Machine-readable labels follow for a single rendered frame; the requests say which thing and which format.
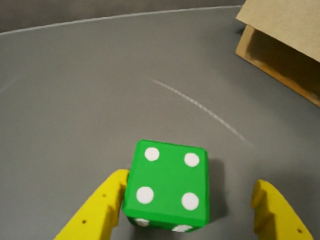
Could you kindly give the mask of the green die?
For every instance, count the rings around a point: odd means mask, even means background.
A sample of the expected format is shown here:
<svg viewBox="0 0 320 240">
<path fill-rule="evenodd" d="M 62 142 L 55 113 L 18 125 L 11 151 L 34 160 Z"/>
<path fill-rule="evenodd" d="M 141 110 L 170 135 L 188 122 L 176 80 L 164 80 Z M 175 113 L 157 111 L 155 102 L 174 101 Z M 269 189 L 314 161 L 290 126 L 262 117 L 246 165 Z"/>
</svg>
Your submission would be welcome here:
<svg viewBox="0 0 320 240">
<path fill-rule="evenodd" d="M 208 152 L 142 139 L 122 210 L 131 225 L 190 233 L 209 221 Z"/>
</svg>

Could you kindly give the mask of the cardboard box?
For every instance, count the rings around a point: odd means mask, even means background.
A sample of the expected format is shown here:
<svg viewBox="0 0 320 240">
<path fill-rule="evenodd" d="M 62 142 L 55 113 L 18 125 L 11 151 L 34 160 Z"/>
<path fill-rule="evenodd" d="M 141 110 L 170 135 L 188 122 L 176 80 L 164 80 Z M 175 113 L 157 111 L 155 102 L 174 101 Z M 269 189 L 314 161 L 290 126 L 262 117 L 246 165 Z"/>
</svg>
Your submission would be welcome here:
<svg viewBox="0 0 320 240">
<path fill-rule="evenodd" d="M 235 54 L 320 108 L 320 0 L 246 0 L 236 19 Z"/>
</svg>

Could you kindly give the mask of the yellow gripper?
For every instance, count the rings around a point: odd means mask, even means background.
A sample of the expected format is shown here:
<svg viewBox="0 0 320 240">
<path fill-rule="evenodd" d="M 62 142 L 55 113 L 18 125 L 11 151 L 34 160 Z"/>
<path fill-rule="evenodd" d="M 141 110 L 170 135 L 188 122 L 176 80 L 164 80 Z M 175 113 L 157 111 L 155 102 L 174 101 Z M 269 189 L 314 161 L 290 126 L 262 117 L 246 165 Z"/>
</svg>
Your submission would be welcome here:
<svg viewBox="0 0 320 240">
<path fill-rule="evenodd" d="M 114 172 L 87 200 L 54 240 L 110 240 L 118 226 L 130 171 Z M 300 218 L 270 183 L 258 179 L 251 207 L 258 240 L 313 240 Z"/>
</svg>

